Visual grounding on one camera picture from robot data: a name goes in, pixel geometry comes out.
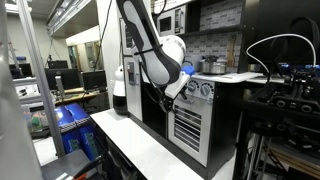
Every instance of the blue container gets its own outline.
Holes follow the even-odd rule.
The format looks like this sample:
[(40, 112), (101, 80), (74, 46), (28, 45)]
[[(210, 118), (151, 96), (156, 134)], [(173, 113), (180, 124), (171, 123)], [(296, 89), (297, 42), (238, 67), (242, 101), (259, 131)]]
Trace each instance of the blue container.
[(55, 113), (57, 114), (58, 126), (60, 128), (62, 142), (64, 149), (67, 154), (81, 149), (81, 136), (77, 130), (76, 123), (68, 110), (64, 106), (56, 108)]
[(99, 156), (99, 151), (95, 140), (96, 133), (91, 124), (91, 117), (76, 103), (66, 105), (65, 107), (78, 126), (85, 153), (91, 161), (96, 159)]

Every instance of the ceiling light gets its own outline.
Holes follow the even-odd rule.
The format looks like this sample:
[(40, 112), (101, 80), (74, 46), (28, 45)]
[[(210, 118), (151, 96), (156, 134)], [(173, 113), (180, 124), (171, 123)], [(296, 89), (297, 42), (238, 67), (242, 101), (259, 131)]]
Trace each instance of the ceiling light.
[(6, 4), (6, 10), (7, 10), (7, 13), (19, 13), (18, 6), (15, 4)]

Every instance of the white robotic arm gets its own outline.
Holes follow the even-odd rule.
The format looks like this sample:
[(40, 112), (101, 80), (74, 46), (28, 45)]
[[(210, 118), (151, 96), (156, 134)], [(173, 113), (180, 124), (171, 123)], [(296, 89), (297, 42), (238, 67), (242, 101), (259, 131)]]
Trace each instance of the white robotic arm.
[(159, 37), (143, 0), (117, 0), (117, 4), (136, 45), (133, 56), (139, 60), (151, 84), (158, 89), (166, 86), (163, 94), (167, 98), (163, 95), (161, 102), (172, 103), (190, 78), (181, 72), (185, 43), (178, 36)]

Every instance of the kitchen counter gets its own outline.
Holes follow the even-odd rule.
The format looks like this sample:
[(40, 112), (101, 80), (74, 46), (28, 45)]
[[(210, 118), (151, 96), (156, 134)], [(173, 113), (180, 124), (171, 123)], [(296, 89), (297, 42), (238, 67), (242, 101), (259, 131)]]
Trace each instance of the kitchen counter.
[(202, 179), (135, 122), (117, 115), (114, 109), (91, 117), (147, 179)]
[[(246, 81), (252, 82), (252, 83), (258, 83), (258, 84), (265, 84), (267, 82), (267, 78), (252, 78), (252, 79), (248, 79)], [(284, 79), (281, 79), (281, 78), (270, 79), (270, 82), (283, 83)]]
[(221, 83), (240, 83), (258, 76), (262, 76), (261, 73), (253, 73), (253, 72), (246, 72), (246, 73), (231, 73), (231, 74), (224, 74), (224, 75), (202, 75), (202, 74), (195, 74), (192, 77), (202, 80), (208, 81), (215, 81)]

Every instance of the label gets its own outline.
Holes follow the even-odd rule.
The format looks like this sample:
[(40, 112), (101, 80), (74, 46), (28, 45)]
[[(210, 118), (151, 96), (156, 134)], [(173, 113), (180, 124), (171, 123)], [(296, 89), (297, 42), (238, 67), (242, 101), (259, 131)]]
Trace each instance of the label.
[(85, 133), (84, 136), (86, 138), (85, 144), (89, 146), (92, 156), (95, 158), (98, 157), (98, 150), (97, 150), (96, 144), (94, 143), (93, 133)]
[(71, 139), (68, 141), (68, 144), (70, 147), (70, 150), (69, 150), (70, 152), (80, 149), (78, 139)]

